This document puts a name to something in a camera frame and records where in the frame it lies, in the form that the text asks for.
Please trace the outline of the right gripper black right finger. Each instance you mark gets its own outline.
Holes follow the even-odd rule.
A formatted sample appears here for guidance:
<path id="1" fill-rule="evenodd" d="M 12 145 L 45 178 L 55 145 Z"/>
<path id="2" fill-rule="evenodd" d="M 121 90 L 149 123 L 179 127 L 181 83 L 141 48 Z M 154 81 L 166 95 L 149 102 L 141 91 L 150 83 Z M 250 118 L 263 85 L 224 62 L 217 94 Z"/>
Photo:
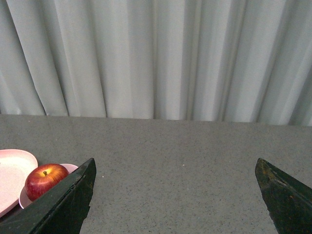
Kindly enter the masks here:
<path id="1" fill-rule="evenodd" d="M 279 234 L 312 232 L 312 189 L 259 158 L 255 176 L 262 198 Z"/>

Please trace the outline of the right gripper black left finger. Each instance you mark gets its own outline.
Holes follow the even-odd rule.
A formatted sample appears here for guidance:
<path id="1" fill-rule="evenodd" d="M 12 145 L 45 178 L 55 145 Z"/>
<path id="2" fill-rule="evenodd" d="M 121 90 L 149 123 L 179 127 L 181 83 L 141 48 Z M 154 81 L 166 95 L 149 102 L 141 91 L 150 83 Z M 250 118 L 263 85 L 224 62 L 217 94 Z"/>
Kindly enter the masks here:
<path id="1" fill-rule="evenodd" d="M 55 187 L 0 224 L 2 234 L 78 234 L 93 196 L 96 164 L 90 158 Z"/>

